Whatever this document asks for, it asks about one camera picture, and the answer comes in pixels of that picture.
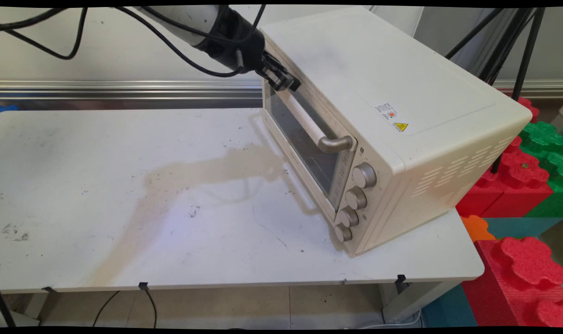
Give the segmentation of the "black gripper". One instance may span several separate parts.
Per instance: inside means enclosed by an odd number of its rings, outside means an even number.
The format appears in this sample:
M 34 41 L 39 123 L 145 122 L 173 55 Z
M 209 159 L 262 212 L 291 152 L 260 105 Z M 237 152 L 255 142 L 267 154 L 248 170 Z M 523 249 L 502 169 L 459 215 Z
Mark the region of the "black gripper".
M 265 38 L 257 30 L 264 10 L 261 7 L 250 23 L 234 9 L 210 7 L 208 13 L 214 17 L 207 19 L 212 35 L 207 38 L 207 55 L 233 71 L 239 66 L 241 73 L 255 71 L 275 91 L 297 91 L 302 82 L 265 51 Z

